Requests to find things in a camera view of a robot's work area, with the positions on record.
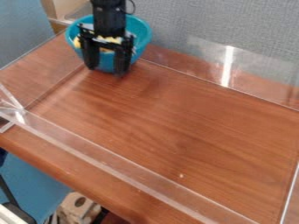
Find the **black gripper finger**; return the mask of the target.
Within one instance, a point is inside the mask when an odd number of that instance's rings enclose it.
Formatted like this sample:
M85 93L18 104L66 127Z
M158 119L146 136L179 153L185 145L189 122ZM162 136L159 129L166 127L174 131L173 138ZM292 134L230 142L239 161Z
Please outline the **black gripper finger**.
M115 50L115 74L123 76L130 70L133 58L134 43L131 40L125 40L122 45Z
M95 70L99 66L99 47L89 34L79 36L81 49L86 66L90 70Z

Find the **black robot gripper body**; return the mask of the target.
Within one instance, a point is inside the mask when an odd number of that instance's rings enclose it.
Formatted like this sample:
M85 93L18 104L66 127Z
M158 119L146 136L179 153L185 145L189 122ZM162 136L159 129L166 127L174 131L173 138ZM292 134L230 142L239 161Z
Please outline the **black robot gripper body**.
M98 47L119 47L125 40L134 36L127 33L127 0L90 0L93 7L94 24L79 24L79 35L89 34ZM98 40L103 38L122 38L121 44Z

